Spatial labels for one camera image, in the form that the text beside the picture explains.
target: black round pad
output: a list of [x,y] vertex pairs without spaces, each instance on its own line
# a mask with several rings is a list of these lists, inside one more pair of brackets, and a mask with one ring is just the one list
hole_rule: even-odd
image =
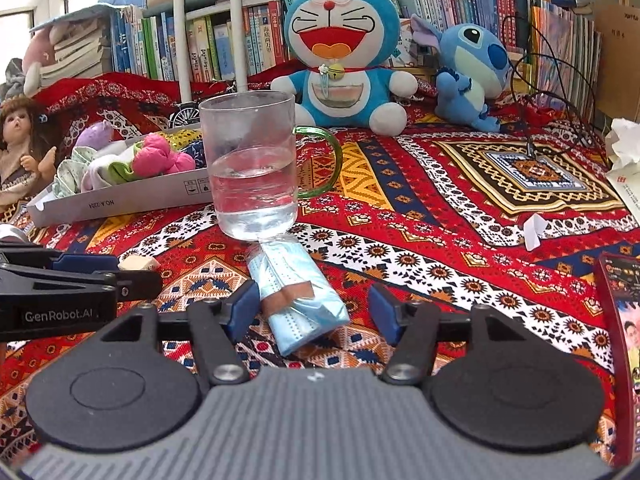
[[433,378],[440,415],[482,444],[550,452],[589,439],[604,406],[598,379],[574,358],[528,342],[475,349]]
[[91,350],[70,352],[33,378],[27,412],[44,441],[82,452],[135,449],[197,409],[198,383],[180,363],[126,342]]

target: black cable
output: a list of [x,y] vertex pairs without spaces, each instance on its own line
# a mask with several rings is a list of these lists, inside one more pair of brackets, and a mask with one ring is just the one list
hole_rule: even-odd
[[[565,112],[568,118],[568,122],[570,125],[570,128],[572,130],[572,132],[574,133],[575,139],[574,142],[569,145],[567,148],[565,148],[564,150],[553,150],[551,148],[548,148],[546,146],[536,146],[532,136],[528,133],[527,129],[525,128],[523,133],[524,135],[527,137],[527,155],[531,156],[532,158],[535,158],[535,154],[536,152],[538,153],[542,153],[544,155],[550,155],[550,156],[554,156],[554,155],[563,155],[564,153],[570,152],[571,150],[573,150],[574,148],[576,148],[578,146],[578,144],[581,144],[586,137],[590,138],[590,141],[593,143],[593,146],[595,147],[595,149],[597,150],[598,154],[600,155],[600,158],[602,159],[602,163],[604,165],[604,167],[606,168],[606,170],[609,169],[609,163],[608,163],[608,158],[606,156],[606,153],[604,152],[604,150],[602,149],[602,142],[601,139],[598,138],[595,133],[594,133],[594,128],[593,128],[593,123],[594,123],[594,117],[595,117],[595,106],[596,106],[596,95],[595,92],[593,91],[593,87],[591,86],[590,81],[588,81],[588,79],[584,76],[584,74],[578,69],[576,68],[574,65],[572,65],[571,63],[563,60],[563,59],[559,59],[556,54],[554,53],[553,47],[551,46],[551,44],[549,43],[549,41],[547,40],[547,38],[545,37],[544,34],[542,34],[542,31],[539,30],[539,28],[537,28],[533,23],[531,23],[528,19],[525,19],[521,16],[518,15],[509,15],[509,16],[505,16],[504,19],[502,20],[502,25],[501,25],[501,33],[502,33],[502,37],[505,37],[505,26],[507,23],[507,20],[521,20],[522,22],[527,23],[527,26],[529,27],[529,34],[528,34],[528,40],[527,40],[527,45],[529,45],[529,47],[532,45],[532,31],[535,31],[535,33],[537,33],[540,37],[540,39],[546,44],[546,46],[549,49],[550,54],[542,54],[542,53],[537,53],[537,52],[529,52],[528,56],[524,55],[523,57],[521,57],[519,60],[517,60],[516,63],[513,63],[511,61],[511,59],[508,58],[509,61],[509,65],[511,67],[511,78],[510,78],[510,91],[511,91],[511,98],[513,99],[514,104],[518,107],[518,110],[520,111],[520,122],[521,124],[523,124],[524,126],[527,126],[527,120],[526,120],[526,115],[525,115],[525,110],[526,110],[526,104],[522,103],[522,100],[518,99],[516,96],[516,92],[514,90],[514,80],[515,77],[518,76],[520,79],[522,79],[531,90],[533,90],[533,94],[528,94],[526,96],[527,100],[533,101],[533,99],[535,99],[537,96],[539,95],[546,95],[548,97],[551,97],[552,99],[555,99],[556,101],[561,102],[564,107],[565,107]],[[555,92],[551,92],[548,90],[544,90],[542,88],[538,88],[537,86],[534,86],[528,78],[524,77],[519,71],[518,71],[518,67],[521,63],[526,62],[527,57],[537,57],[537,58],[542,58],[542,59],[551,59],[554,62],[555,68],[556,68],[556,73],[558,74],[558,79],[559,79],[559,83],[560,83],[560,89],[562,91],[562,95],[558,95]],[[582,81],[584,81],[587,85],[587,88],[589,89],[589,94],[591,96],[591,116],[590,116],[590,120],[585,123],[584,118],[582,117],[580,111],[578,110],[577,106],[574,105],[569,98],[567,97],[566,94],[566,89],[564,88],[564,82],[562,81],[562,75],[560,72],[560,65],[565,65],[568,66],[569,68],[571,68],[575,73],[577,73],[578,76],[580,76],[580,78],[582,79]],[[574,119],[577,118],[578,119],[578,123],[574,123]]]

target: glass mug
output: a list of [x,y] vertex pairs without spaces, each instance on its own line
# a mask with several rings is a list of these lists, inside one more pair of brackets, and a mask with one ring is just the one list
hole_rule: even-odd
[[[288,230],[298,198],[329,191],[342,169],[342,149],[327,130],[294,126],[295,97],[257,90],[224,94],[200,106],[202,141],[220,229],[237,240],[263,240]],[[298,190],[296,135],[327,140],[335,153],[332,176]]]

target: brown tape strip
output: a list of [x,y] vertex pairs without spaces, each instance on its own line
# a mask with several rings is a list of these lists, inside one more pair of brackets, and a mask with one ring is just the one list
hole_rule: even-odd
[[260,302],[260,306],[262,313],[269,317],[287,308],[299,298],[313,298],[314,296],[311,282],[294,283],[293,285],[285,285],[278,292],[268,295]]

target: doll hair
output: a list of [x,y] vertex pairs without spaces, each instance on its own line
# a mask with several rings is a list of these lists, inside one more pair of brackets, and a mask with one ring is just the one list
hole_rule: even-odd
[[[31,142],[29,153],[37,161],[41,161],[45,154],[60,142],[56,139],[55,126],[46,115],[45,109],[34,99],[20,95],[7,99],[0,105],[0,126],[4,128],[6,118],[23,108],[31,120]],[[0,150],[6,150],[6,142],[0,137]]]

